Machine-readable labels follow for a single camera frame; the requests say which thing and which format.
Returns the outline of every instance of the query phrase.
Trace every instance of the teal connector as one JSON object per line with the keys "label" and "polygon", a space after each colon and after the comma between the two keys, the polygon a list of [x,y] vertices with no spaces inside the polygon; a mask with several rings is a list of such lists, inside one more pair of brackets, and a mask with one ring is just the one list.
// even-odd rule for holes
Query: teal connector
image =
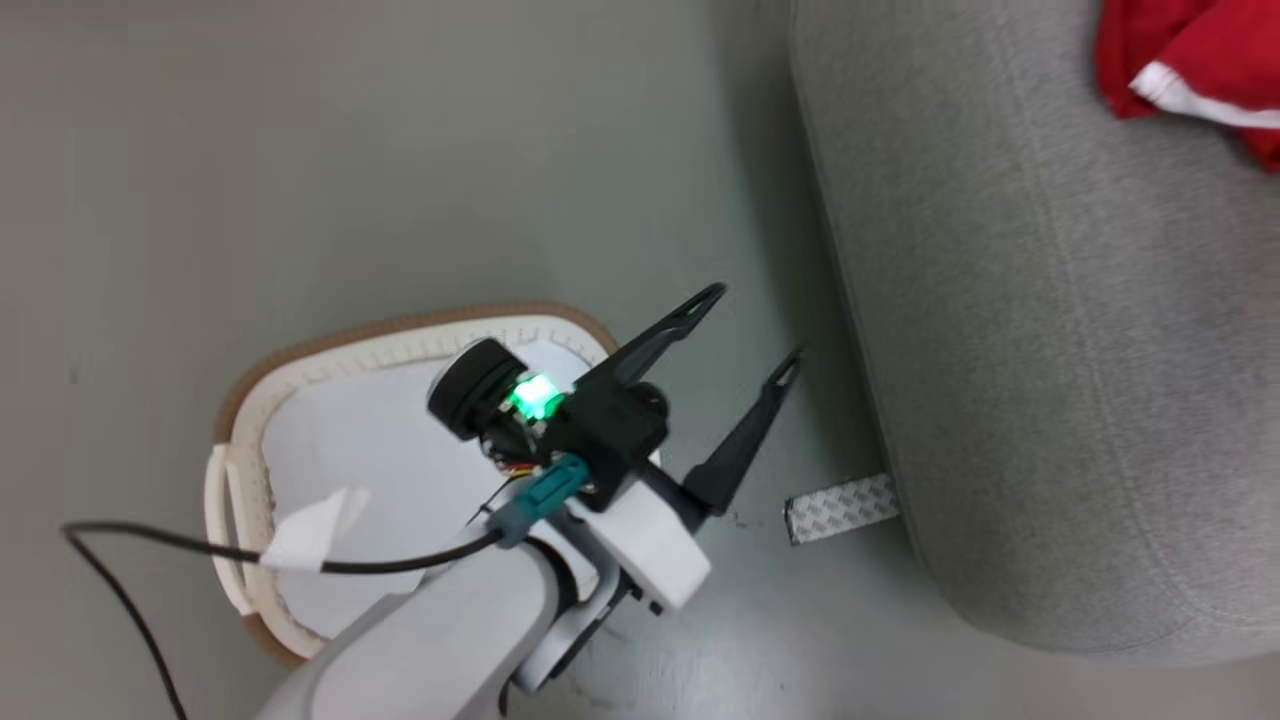
{"label": "teal connector", "polygon": [[586,484],[588,477],[586,462],[581,457],[567,454],[561,456],[534,478],[524,492],[490,515],[485,529],[497,530],[502,536],[498,538],[498,547],[516,547],[529,537],[534,523],[564,505],[566,500]]}

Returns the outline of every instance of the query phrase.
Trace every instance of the black cable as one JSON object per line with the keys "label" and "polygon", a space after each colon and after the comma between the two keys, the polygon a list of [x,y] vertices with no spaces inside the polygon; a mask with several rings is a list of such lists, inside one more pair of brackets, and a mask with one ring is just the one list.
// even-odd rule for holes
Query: black cable
{"label": "black cable", "polygon": [[[79,534],[100,533],[133,536],[180,550],[239,560],[241,562],[260,562],[262,553],[252,550],[228,547],[224,544],[212,544],[192,537],[179,536],[178,533],[154,528],[151,525],[143,525],[142,523],[86,520],[67,523],[63,525],[61,533],[63,537],[67,538],[67,542],[76,548],[76,552],[78,552],[79,556],[83,557],[91,568],[93,568],[93,571],[96,571],[99,577],[106,582],[106,584],[111,588],[111,592],[115,593],[115,598],[124,606],[124,610],[129,614],[129,619],[133,620],[133,626],[138,629],[138,634],[141,634],[143,642],[147,643],[147,651],[151,653],[151,660],[155,662],[156,671],[160,674],[160,682],[164,683],[164,692],[169,697],[169,705],[173,706],[174,716],[177,716],[178,720],[187,720],[187,710],[182,706],[182,700],[178,697],[178,689],[173,684],[173,675],[169,674],[169,664],[165,662],[164,655],[160,652],[160,646],[156,643],[155,635],[151,634],[151,628],[147,626],[147,621],[142,619],[142,614],[138,611],[137,605],[133,603],[129,593],[124,591],[124,585],[120,584],[120,580],[118,580],[115,575],[106,569],[106,565],[104,565],[102,561],[93,555],[88,546],[84,544],[84,541],[79,538]],[[477,539],[452,550],[445,550],[444,552],[410,557],[406,560],[393,560],[389,562],[325,561],[320,566],[320,571],[337,575],[387,575],[392,573],[422,570],[425,568],[434,568],[436,565],[444,565],[445,562],[453,562],[454,560],[461,560],[468,555],[480,552],[481,550],[498,542],[498,537],[499,534],[497,532],[490,530]]]}
{"label": "black cable", "polygon": [[178,688],[173,687],[173,675],[169,674],[169,664],[164,661],[164,655],[160,653],[160,646],[156,644],[155,635],[151,634],[151,628],[147,626],[147,621],[142,619],[142,614],[138,612],[138,606],[133,605],[133,600],[129,593],[124,592],[124,585],[120,580],[115,579],[115,575],[102,565],[102,561],[97,559],[93,552],[84,546],[84,543],[69,533],[67,528],[63,528],[63,534],[67,537],[67,542],[72,543],[76,552],[88,562],[93,570],[102,578],[108,585],[111,587],[111,592],[115,593],[115,598],[120,601],[124,610],[133,619],[133,626],[138,629],[138,634],[142,635],[143,642],[147,643],[147,651],[151,652],[151,661],[156,666],[156,671],[160,673],[160,682],[164,683],[164,693],[169,696],[169,705],[173,706],[173,714],[178,720],[187,720],[187,708],[182,706],[182,698],[178,697]]}

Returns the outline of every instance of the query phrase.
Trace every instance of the camera lens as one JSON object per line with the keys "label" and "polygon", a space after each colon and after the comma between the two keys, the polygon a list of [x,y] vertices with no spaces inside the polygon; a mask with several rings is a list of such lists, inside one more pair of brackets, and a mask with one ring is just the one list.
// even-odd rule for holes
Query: camera lens
{"label": "camera lens", "polygon": [[479,340],[442,372],[426,396],[426,409],[458,439],[480,436],[520,375],[518,357],[493,338]]}

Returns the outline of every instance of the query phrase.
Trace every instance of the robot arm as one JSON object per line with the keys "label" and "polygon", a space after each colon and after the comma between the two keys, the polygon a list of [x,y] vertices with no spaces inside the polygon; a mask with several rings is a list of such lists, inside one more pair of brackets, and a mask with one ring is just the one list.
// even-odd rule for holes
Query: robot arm
{"label": "robot arm", "polygon": [[[493,719],[508,682],[526,693],[557,676],[625,598],[678,609],[710,565],[692,541],[722,515],[799,374],[797,350],[712,456],[677,483],[649,461],[667,436],[667,401],[643,374],[724,293],[701,291],[585,374],[572,393],[494,340],[460,354],[428,407],[498,464],[540,468],[481,515],[498,547],[457,561],[407,596],[388,596],[298,669],[259,720]],[[529,533],[543,539],[531,539]],[[479,529],[471,529],[477,534]],[[600,582],[572,592],[570,553]]]}
{"label": "robot arm", "polygon": [[538,550],[490,547],[387,596],[282,684],[259,720],[492,720],[559,602]]}

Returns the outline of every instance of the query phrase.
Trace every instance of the gray cushion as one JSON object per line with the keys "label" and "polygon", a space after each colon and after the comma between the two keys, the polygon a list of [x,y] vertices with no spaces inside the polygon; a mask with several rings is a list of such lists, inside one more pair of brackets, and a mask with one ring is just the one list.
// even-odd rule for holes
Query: gray cushion
{"label": "gray cushion", "polygon": [[792,61],[891,469],[972,623],[1280,648],[1280,181],[1119,122],[1097,6],[801,0]]}

